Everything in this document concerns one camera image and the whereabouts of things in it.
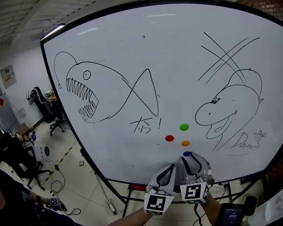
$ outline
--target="red magnet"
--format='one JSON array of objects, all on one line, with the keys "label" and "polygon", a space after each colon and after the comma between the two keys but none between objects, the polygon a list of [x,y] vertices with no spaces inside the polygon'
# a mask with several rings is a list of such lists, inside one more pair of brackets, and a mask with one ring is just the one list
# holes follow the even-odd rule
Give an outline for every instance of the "red magnet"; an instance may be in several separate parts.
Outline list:
[{"label": "red magnet", "polygon": [[0,105],[3,105],[4,99],[0,98]]},{"label": "red magnet", "polygon": [[174,140],[174,136],[168,135],[166,136],[166,141],[173,141]]}]

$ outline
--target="whiteboard frame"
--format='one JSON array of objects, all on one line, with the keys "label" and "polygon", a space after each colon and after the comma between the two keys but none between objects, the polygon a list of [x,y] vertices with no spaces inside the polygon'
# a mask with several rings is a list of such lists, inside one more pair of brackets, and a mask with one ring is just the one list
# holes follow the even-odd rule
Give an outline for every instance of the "whiteboard frame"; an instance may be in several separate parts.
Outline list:
[{"label": "whiteboard frame", "polygon": [[[244,12],[248,12],[257,16],[260,16],[262,18],[265,18],[271,22],[274,22],[278,25],[280,25],[281,27],[283,27],[283,22],[278,20],[277,18],[261,12],[260,10],[251,8],[251,7],[247,7],[245,5],[241,5],[238,3],[234,3],[234,2],[229,2],[229,1],[225,1],[225,0],[140,0],[140,1],[135,1],[135,2],[129,2],[129,3],[125,3],[125,4],[121,4],[121,5],[117,5],[114,7],[110,7],[110,8],[106,8],[104,10],[89,14],[85,17],[82,17],[76,21],[71,22],[70,24],[67,24],[66,26],[64,26],[63,28],[61,28],[60,30],[58,30],[57,32],[53,33],[52,35],[48,36],[47,38],[41,40],[40,45],[41,45],[41,49],[42,49],[42,54],[43,54],[43,58],[44,58],[44,62],[45,62],[45,66],[46,66],[46,70],[52,85],[52,88],[56,94],[57,100],[60,103],[62,110],[63,110],[63,114],[76,138],[76,140],[78,141],[78,143],[80,144],[81,148],[82,148],[82,154],[84,156],[84,158],[86,159],[86,161],[89,163],[89,165],[94,169],[94,171],[96,172],[96,174],[100,177],[100,179],[107,185],[107,187],[124,203],[127,204],[124,201],[124,197],[121,196],[116,190],[115,188],[109,183],[109,181],[115,181],[115,182],[119,182],[119,183],[125,183],[125,184],[132,184],[133,183],[129,183],[129,182],[123,182],[123,181],[117,181],[117,180],[113,180],[113,179],[109,179],[109,178],[105,178],[104,175],[101,173],[101,171],[99,170],[99,168],[95,165],[95,163],[93,162],[92,158],[89,156],[89,154],[86,152],[83,144],[80,141],[80,138],[77,136],[73,126],[71,125],[71,122],[65,112],[65,109],[60,101],[60,98],[58,96],[57,93],[57,89],[55,87],[55,84],[53,82],[52,79],[52,75],[50,73],[50,69],[48,66],[48,62],[47,62],[47,58],[46,58],[46,54],[45,54],[45,50],[44,50],[44,44],[48,41],[50,41],[51,39],[59,36],[60,34],[75,28],[81,24],[84,24],[86,22],[89,22],[91,20],[103,17],[103,16],[107,16],[113,13],[117,13],[117,12],[121,12],[121,11],[125,11],[125,10],[129,10],[129,9],[133,9],[133,8],[141,8],[141,7],[147,7],[147,6],[153,6],[153,5],[163,5],[163,4],[177,4],[177,3],[190,3],[190,4],[204,4],[204,5],[213,5],[213,6],[221,6],[221,7],[226,7],[226,8],[232,8],[232,9],[236,9],[236,10],[240,10],[240,11],[244,11]],[[266,166],[266,168],[262,171],[253,173],[248,175],[247,177],[252,177],[252,178],[260,178],[261,176],[264,176],[264,174],[266,174],[268,172],[268,170],[271,169],[272,165],[274,165],[274,163],[282,156],[283,154],[283,144],[281,145],[280,149],[278,150],[278,152],[276,153],[276,155],[273,157],[273,159],[269,162],[269,164]],[[231,180],[227,180],[226,182],[229,181],[233,181],[233,180],[237,180],[240,178],[233,178]]]}]

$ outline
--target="black device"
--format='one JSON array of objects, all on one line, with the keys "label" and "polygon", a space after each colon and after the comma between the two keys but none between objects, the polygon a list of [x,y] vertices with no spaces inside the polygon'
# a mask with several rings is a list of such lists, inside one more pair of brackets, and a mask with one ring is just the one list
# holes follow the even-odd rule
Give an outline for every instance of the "black device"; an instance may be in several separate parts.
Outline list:
[{"label": "black device", "polygon": [[257,206],[257,197],[248,195],[244,201],[243,214],[245,216],[252,216],[256,210]]},{"label": "black device", "polygon": [[222,203],[215,226],[239,226],[244,217],[244,205]]}]

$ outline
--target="yellow black tape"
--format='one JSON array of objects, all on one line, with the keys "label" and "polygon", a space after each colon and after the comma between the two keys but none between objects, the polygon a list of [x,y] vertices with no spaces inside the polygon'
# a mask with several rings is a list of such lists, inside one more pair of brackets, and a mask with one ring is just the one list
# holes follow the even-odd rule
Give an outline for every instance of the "yellow black tape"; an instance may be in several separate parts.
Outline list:
[{"label": "yellow black tape", "polygon": [[[64,158],[67,156],[67,154],[70,152],[70,150],[73,148],[73,145],[71,148],[69,148],[69,150],[64,154],[64,156],[62,157],[62,159],[58,162],[57,166],[59,166],[61,164],[61,162],[64,160]],[[45,183],[48,181],[48,179],[51,177],[51,175],[56,171],[56,167],[51,171],[51,173],[48,175],[48,177],[45,179],[45,181],[43,182],[42,185],[45,185]]]}]

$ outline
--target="fish tail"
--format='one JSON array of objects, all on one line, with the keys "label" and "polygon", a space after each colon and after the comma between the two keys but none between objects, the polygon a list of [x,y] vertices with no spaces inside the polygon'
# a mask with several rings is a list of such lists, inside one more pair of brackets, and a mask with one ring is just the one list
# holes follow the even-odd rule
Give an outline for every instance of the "fish tail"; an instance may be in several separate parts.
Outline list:
[{"label": "fish tail", "polygon": [[123,81],[131,89],[128,98],[135,94],[154,116],[158,116],[158,99],[150,70],[145,69],[132,88],[124,79]]}]

